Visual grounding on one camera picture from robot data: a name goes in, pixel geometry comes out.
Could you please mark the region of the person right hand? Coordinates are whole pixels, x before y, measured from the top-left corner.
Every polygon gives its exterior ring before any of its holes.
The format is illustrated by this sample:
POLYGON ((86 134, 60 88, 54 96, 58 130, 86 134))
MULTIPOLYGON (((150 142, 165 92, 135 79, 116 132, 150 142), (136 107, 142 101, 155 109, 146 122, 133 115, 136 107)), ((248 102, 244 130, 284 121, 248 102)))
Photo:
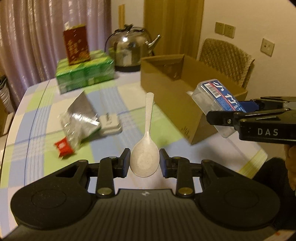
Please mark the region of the person right hand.
POLYGON ((287 168, 290 187, 295 191, 296 186, 296 146, 285 145, 285 166, 287 168))

